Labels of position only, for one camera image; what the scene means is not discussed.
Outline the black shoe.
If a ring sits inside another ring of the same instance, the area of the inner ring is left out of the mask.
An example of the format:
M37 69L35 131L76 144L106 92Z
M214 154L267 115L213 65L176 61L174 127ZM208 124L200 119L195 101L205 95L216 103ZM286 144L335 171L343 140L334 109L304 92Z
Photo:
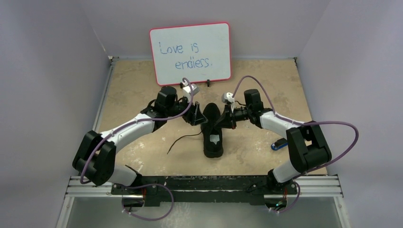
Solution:
M209 103L202 114L208 120L201 124L204 155L207 158L219 158L223 155L222 129L215 127L215 124L221 116L220 110L215 103Z

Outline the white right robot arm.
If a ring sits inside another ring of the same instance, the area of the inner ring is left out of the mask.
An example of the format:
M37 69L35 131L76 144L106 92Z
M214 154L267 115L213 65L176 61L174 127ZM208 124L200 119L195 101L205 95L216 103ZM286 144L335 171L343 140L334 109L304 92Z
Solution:
M257 89L246 90L244 98L245 106L236 108L233 94L224 93L224 111L215 126L235 129L237 122L249 120L258 128L272 131L287 141L289 160L268 172L267 188L270 192L279 193L286 182L331 160L331 151L315 122L304 125L303 122L286 120L273 109L264 107Z

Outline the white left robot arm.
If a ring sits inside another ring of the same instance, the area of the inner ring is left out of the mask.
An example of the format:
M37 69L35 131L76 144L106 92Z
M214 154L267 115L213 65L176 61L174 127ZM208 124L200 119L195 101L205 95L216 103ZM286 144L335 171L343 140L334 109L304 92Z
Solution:
M117 153L138 138L157 131L169 120L181 117L192 126L208 121L200 111L199 102L193 100L199 92L197 85L186 85L182 91L183 97L179 98L174 87L163 86L157 98L133 119L101 133L87 132L72 161L72 167L81 173L80 182L96 186L106 182L120 184L129 194L137 194L142 187L141 174L127 165L116 165Z

